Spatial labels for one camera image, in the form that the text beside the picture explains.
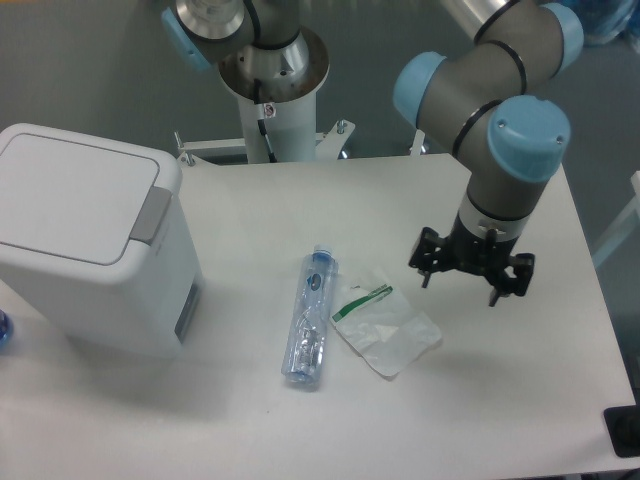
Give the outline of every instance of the water bottle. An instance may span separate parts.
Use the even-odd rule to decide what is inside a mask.
[[[584,29],[585,45],[604,45],[624,30],[638,0],[558,0],[572,9]]]
[[[5,313],[0,310],[0,350],[9,341],[13,333],[13,324]]]
[[[302,262],[282,374],[291,382],[314,384],[320,379],[327,323],[338,263],[331,249],[316,245]]]
[[[627,42],[636,53],[640,53],[640,5],[638,5],[629,19],[627,30],[624,33]]]

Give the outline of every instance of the metal cylinder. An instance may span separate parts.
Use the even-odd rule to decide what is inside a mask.
[[[300,0],[253,1],[260,19],[260,35],[255,40],[259,48],[282,48],[300,30]]]
[[[244,20],[241,0],[177,0],[182,24],[206,40],[223,40],[233,35]]]
[[[269,163],[267,141],[260,132],[258,119],[263,105],[233,92],[238,100],[242,136],[249,163]],[[270,147],[278,162],[307,162],[316,159],[316,91],[290,102],[276,103],[275,116],[264,119]]]
[[[501,218],[496,219],[490,217],[478,210],[471,199],[469,199],[468,193],[465,193],[462,198],[462,203],[458,209],[458,217],[464,227],[480,239],[485,239],[489,230],[496,230],[497,243],[517,240],[529,220],[529,216],[517,220],[503,220]]]
[[[442,6],[449,12],[465,33],[475,39],[478,31],[491,17],[513,3],[511,0],[441,0]]]
[[[245,46],[238,53],[238,72],[249,85],[260,81],[263,101],[282,101],[291,85],[304,80],[309,68],[309,47],[303,35],[293,43],[278,50],[264,50],[253,45]]]

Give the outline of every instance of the green zipper seal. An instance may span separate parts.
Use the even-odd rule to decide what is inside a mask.
[[[374,291],[369,293],[369,295],[365,295],[364,297],[354,300],[351,303],[347,303],[344,307],[340,309],[340,311],[338,311],[338,313],[336,313],[331,318],[333,318],[334,322],[338,323],[340,320],[342,320],[344,317],[346,317],[349,313],[353,312],[357,308],[364,307],[368,303],[379,302],[384,297],[389,295],[391,292],[393,292],[393,287],[390,287],[385,283],[384,285],[376,288]]]

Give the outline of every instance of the table surface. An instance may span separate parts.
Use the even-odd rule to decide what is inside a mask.
[[[207,287],[173,361],[64,337],[6,286],[0,478],[498,479],[628,469],[602,411],[633,402],[560,171],[516,246],[524,298],[406,266],[420,229],[450,229],[468,173],[446,155],[184,168]],[[280,365],[302,257],[381,267],[443,332],[393,380],[331,330],[317,391]]]

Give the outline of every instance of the bottle label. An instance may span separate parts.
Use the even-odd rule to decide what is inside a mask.
[[[322,285],[322,277],[317,273],[314,273],[307,279],[307,283],[309,284],[309,288],[315,292],[320,288],[320,285]]]
[[[353,312],[354,310],[363,308],[367,305],[370,305],[371,303],[379,302],[384,297],[388,296],[391,292],[393,292],[393,287],[385,283],[384,285],[381,285],[375,290],[373,290],[368,295],[365,295],[364,297],[360,297],[351,303],[347,303],[344,307],[340,309],[338,313],[336,313],[331,318],[333,318],[334,322],[338,323],[340,320],[342,320],[344,317],[346,317],[349,313]]]

